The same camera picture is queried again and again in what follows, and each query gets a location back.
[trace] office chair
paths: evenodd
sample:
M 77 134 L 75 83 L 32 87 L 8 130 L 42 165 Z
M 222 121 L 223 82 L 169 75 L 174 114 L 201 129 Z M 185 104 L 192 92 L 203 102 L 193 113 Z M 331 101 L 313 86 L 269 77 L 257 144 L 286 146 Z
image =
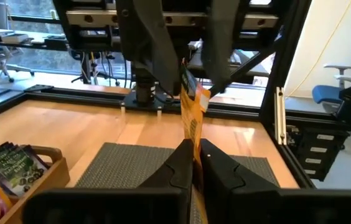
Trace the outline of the office chair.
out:
M 345 82 L 351 83 L 351 76 L 344 74 L 351 67 L 325 64 L 324 68 L 336 68 L 339 70 L 339 74 L 334 75 L 339 81 L 339 86 L 317 85 L 312 89 L 312 99 L 317 104 L 322 104 L 327 113 L 335 113 L 342 103 L 342 100 L 339 98 L 340 91 L 345 88 Z
M 0 29 L 8 29 L 7 6 L 3 2 L 0 2 Z M 6 60 L 22 54 L 22 49 L 18 47 L 0 46 L 0 70 L 2 70 L 3 74 L 8 77 L 8 80 L 11 83 L 14 82 L 14 79 L 9 76 L 8 70 L 14 70 L 16 72 L 30 72 L 30 74 L 34 76 L 34 72 L 29 68 L 18 65 L 5 64 Z

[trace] gray fabric mat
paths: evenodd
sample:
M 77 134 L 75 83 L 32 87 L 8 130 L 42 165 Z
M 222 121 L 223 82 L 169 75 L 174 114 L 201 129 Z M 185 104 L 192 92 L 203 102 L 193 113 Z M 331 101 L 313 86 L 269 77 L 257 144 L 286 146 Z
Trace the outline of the gray fabric mat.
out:
M 153 174 L 173 149 L 105 143 L 88 166 L 76 187 L 135 188 Z M 267 159 L 231 156 L 266 180 L 279 186 Z M 190 223 L 199 224 L 200 214 L 192 198 Z

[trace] wooden crate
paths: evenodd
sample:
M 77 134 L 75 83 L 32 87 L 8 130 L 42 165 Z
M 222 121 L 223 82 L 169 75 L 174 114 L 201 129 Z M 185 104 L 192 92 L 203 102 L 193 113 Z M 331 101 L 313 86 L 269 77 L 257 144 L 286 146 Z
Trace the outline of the wooden crate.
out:
M 41 146 L 32 146 L 32 148 L 37 155 L 51 158 L 52 163 L 48 163 L 50 168 L 40 179 L 34 182 L 23 197 L 10 198 L 14 206 L 0 219 L 0 224 L 22 223 L 22 209 L 28 198 L 43 190 L 65 187 L 70 180 L 68 165 L 66 159 L 62 157 L 61 150 Z

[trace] floor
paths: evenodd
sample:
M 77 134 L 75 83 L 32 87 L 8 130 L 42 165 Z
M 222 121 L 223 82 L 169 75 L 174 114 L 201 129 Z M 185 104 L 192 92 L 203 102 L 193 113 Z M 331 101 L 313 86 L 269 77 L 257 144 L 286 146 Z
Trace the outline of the floor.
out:
M 72 75 L 54 75 L 47 73 L 36 73 L 35 77 L 30 77 L 28 73 L 15 73 L 11 72 L 11 76 L 15 78 L 14 83 L 9 83 L 6 77 L 0 78 L 0 88 L 10 88 L 13 90 L 23 90 L 24 88 L 39 84 L 54 84 L 58 82 L 70 82 L 75 77 Z M 100 85 L 109 85 L 109 80 L 98 79 Z M 263 90 L 247 90 L 247 89 L 230 89 L 223 96 L 232 96 L 238 98 L 243 104 L 248 106 L 260 106 L 263 99 Z M 323 112 L 321 105 L 317 105 L 309 98 L 294 98 L 289 97 L 286 99 L 286 108 L 289 110 L 303 110 L 303 111 L 317 111 Z M 351 137 L 345 142 L 345 150 L 340 151 L 336 158 L 330 172 L 328 173 L 325 181 L 319 182 L 313 180 L 318 188 L 323 189 L 351 189 Z

